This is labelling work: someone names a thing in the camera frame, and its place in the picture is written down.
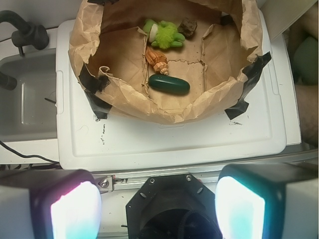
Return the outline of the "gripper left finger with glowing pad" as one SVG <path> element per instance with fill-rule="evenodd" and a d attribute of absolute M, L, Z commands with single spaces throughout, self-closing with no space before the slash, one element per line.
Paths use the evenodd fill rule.
<path fill-rule="evenodd" d="M 0 173 L 2 239 L 95 239 L 102 199 L 86 170 Z"/>

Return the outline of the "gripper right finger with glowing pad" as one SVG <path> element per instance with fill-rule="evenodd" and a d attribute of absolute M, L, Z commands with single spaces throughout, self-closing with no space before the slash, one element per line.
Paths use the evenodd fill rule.
<path fill-rule="evenodd" d="M 215 209 L 226 239 L 317 239 L 319 167 L 228 164 L 219 174 Z"/>

